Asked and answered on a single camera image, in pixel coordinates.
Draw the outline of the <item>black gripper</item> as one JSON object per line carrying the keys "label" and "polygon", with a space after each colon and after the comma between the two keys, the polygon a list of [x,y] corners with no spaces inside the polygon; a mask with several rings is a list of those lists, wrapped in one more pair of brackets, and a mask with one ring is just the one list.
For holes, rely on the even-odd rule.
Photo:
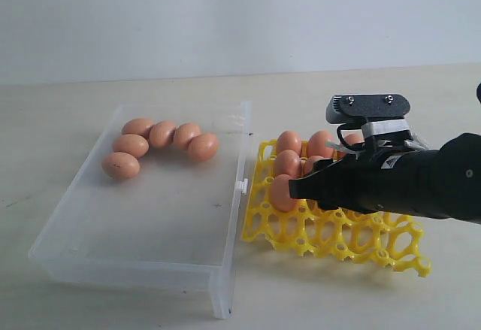
{"label": "black gripper", "polygon": [[384,148],[319,160],[306,177],[289,181],[289,195],[323,210],[479,223],[480,136],[464,133],[438,150]]}

